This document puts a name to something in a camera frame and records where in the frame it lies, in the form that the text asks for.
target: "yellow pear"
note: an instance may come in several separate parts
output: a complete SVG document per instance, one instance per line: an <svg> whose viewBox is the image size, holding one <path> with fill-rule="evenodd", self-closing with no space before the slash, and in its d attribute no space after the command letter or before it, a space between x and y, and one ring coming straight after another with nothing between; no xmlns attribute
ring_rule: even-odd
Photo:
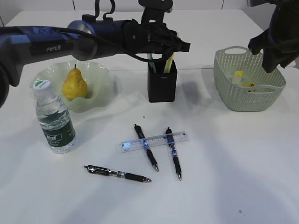
<svg viewBox="0 0 299 224"><path fill-rule="evenodd" d="M85 98L87 90L87 84L82 78L80 70L76 69L75 65L75 68L69 72L62 86L62 93L66 98L73 100L76 97Z"/></svg>

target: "pen holder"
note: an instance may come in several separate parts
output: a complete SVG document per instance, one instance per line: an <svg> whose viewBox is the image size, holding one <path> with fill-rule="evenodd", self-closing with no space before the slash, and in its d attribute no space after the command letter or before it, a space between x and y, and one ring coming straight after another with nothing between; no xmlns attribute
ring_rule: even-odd
<svg viewBox="0 0 299 224"><path fill-rule="evenodd" d="M164 73L166 61L154 63L156 73L148 64L148 94L151 103L173 102L176 92L178 70L172 61L169 73Z"/></svg>

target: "water bottle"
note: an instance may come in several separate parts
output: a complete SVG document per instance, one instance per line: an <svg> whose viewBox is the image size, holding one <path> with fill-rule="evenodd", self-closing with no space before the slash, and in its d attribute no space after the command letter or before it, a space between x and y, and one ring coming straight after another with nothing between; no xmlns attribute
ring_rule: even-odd
<svg viewBox="0 0 299 224"><path fill-rule="evenodd" d="M65 103L53 91L52 83L40 80L33 85L37 97L36 115L53 152L62 154L74 149L76 133Z"/></svg>

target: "green plastic basket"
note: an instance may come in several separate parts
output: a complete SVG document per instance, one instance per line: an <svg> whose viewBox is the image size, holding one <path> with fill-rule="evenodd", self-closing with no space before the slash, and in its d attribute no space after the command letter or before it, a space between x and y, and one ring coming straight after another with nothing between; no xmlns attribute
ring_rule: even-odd
<svg viewBox="0 0 299 224"><path fill-rule="evenodd" d="M228 54L230 49L243 49L243 54ZM268 109L284 90L286 81L276 68L266 73L262 68L263 54L252 55L249 49L233 46L218 50L214 60L214 80L224 104L233 111L255 112ZM243 71L243 80L253 87L231 82L236 71Z"/></svg>

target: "table surface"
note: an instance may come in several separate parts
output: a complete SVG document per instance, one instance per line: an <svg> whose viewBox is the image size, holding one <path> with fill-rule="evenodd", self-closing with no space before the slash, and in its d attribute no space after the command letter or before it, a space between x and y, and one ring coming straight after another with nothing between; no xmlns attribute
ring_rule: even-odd
<svg viewBox="0 0 299 224"><path fill-rule="evenodd" d="M81 20L83 14L94 14L94 11L24 11L8 26L67 27L73 20ZM115 12L113 18L140 21L141 15L142 12ZM183 41L191 43L188 54L175 54L178 69L213 68L217 50L235 45L247 47L250 39L262 32L241 10L174 10L165 14L164 22L169 29L179 32ZM146 63L126 55L101 58L96 62L110 70L147 69Z"/></svg>
<svg viewBox="0 0 299 224"><path fill-rule="evenodd" d="M46 143L28 87L62 57L24 67L0 109L0 223L23 224L295 224L299 219L299 71L280 69L287 86L264 112L233 112L222 103L212 69L179 70L176 100L149 103L143 70L111 71L115 98L71 112L78 147L57 155ZM121 154L117 143L186 131L177 144L180 182L167 146ZM87 173L93 164L144 175L137 183Z"/></svg>

